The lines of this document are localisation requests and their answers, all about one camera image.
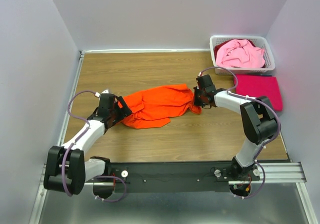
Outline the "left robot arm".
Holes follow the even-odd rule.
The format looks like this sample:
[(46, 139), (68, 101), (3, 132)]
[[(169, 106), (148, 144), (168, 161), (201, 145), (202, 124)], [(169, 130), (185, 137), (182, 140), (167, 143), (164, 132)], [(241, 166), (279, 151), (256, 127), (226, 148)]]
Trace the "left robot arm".
[(93, 157), (85, 160), (86, 152), (111, 127), (132, 114), (121, 96), (105, 90), (94, 93), (98, 106), (87, 118), (82, 118), (84, 126), (68, 142), (52, 146), (47, 154), (43, 186), (47, 190), (78, 195), (85, 182), (97, 178), (104, 182), (110, 178), (110, 160)]

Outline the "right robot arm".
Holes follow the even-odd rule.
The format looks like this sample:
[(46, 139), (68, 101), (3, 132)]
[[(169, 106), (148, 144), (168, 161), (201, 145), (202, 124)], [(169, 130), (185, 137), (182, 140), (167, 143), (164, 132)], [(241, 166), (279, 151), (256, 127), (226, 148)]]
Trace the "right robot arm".
[(225, 108), (241, 115), (245, 140), (228, 168), (234, 179), (241, 180), (253, 168), (265, 145), (279, 135), (279, 118), (265, 96), (253, 98), (217, 89), (208, 74), (198, 76), (196, 83), (193, 88), (195, 106)]

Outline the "orange t-shirt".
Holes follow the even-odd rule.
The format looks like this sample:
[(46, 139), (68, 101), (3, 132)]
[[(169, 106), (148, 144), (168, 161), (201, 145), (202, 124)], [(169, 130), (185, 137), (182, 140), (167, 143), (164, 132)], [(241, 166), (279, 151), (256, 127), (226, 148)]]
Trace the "orange t-shirt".
[(171, 122), (171, 118), (187, 111), (197, 115), (202, 113), (202, 109), (194, 105), (194, 94), (186, 84), (143, 90), (123, 99), (132, 114), (121, 123), (134, 129), (163, 127)]

